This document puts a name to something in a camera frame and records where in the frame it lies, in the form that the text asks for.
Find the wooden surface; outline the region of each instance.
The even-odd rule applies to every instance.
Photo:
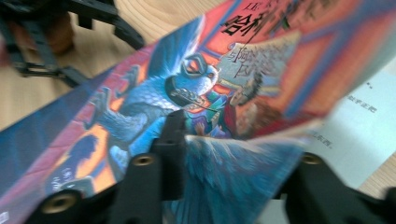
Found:
[[[118,0],[121,16],[145,38],[148,44],[180,25],[215,7],[223,0]],[[93,77],[134,52],[112,34],[110,25],[97,22],[93,31],[74,25],[75,47],[58,56],[60,65],[71,64]],[[33,52],[27,52],[35,60]],[[70,91],[61,81],[23,78],[10,67],[0,67],[0,130],[29,115]],[[361,189],[380,197],[386,186],[396,186],[396,157],[393,156]]]

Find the book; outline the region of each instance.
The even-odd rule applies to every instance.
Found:
[[[334,169],[353,189],[376,171],[394,152],[393,93],[396,74],[381,70],[343,97],[333,112],[312,130],[306,149]]]
[[[122,180],[180,109],[186,189],[163,204],[165,219],[252,223],[313,121],[394,53],[395,10],[391,0],[226,1],[3,130],[0,223],[23,222],[61,189],[90,197]]]

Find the black bracket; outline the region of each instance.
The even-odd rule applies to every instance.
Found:
[[[350,189],[315,154],[304,154],[281,192],[290,224],[396,223],[396,189],[385,200]]]
[[[74,12],[78,14],[79,25],[89,29],[92,28],[92,20],[112,24],[115,26],[115,35],[132,48],[141,49],[145,45],[143,37],[118,15],[112,0],[62,0],[59,2],[41,0],[36,2],[35,5],[30,7],[14,6],[9,1],[0,2],[0,7],[2,7],[0,9],[0,32],[4,36],[12,66],[23,77],[59,78],[72,88],[88,80],[77,69],[70,66],[62,68],[57,64],[43,33],[54,16],[52,15],[53,12],[56,12],[56,14],[66,13],[67,11]],[[43,63],[28,63],[25,61],[15,37],[7,26],[7,21],[15,21],[27,30],[29,36],[35,41],[35,46]]]

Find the creature's wing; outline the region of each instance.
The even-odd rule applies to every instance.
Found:
[[[187,136],[181,201],[164,204],[168,223],[253,223],[302,155],[294,141]]]
[[[151,55],[148,77],[174,75],[182,60],[195,51],[203,23],[201,16],[162,38]]]
[[[165,121],[166,117],[156,119],[131,145],[129,145],[131,157],[149,152],[154,138],[159,138],[161,136]]]

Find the screw hole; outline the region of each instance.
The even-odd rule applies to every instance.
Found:
[[[154,162],[154,159],[150,156],[141,156],[138,158],[135,158],[133,163],[136,166],[145,166],[145,165],[150,165]]]
[[[58,195],[47,201],[42,206],[42,212],[44,214],[60,213],[72,207],[76,203],[76,201],[76,196],[73,194],[68,193]]]
[[[320,159],[314,155],[304,155],[303,162],[306,164],[317,165],[320,164]]]

